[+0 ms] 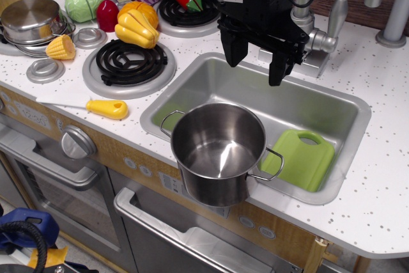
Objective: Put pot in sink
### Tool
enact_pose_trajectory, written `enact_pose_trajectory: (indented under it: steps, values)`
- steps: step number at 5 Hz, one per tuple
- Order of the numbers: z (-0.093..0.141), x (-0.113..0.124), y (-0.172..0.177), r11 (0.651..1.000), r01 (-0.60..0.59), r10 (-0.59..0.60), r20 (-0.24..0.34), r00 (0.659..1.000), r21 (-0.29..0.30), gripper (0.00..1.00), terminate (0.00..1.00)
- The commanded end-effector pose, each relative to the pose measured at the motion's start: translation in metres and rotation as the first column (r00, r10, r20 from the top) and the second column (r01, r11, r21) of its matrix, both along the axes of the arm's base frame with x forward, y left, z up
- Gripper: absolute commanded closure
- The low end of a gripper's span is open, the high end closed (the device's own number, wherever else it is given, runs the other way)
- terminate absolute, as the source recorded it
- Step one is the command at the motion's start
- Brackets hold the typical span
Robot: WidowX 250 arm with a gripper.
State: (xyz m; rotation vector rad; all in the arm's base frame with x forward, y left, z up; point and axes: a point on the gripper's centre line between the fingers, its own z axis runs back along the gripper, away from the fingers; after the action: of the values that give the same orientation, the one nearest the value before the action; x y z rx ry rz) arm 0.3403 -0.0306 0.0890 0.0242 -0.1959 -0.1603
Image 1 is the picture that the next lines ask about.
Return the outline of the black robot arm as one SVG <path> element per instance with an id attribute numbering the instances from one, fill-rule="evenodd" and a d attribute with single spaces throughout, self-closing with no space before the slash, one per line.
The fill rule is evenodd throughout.
<path id="1" fill-rule="evenodd" d="M 220 2 L 218 28 L 227 63 L 235 67 L 251 43 L 272 53 L 268 82 L 279 86 L 305 56 L 309 35 L 291 18 L 293 7 L 306 8 L 314 0 L 243 0 Z"/>

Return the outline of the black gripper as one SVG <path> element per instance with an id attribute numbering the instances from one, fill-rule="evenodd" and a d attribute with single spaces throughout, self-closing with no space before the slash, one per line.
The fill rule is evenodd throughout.
<path id="1" fill-rule="evenodd" d="M 294 64 L 303 62 L 309 36 L 292 20 L 292 0 L 242 0 L 220 2 L 219 29 L 224 55 L 236 67 L 251 43 L 273 54 L 268 83 L 280 86 Z"/>

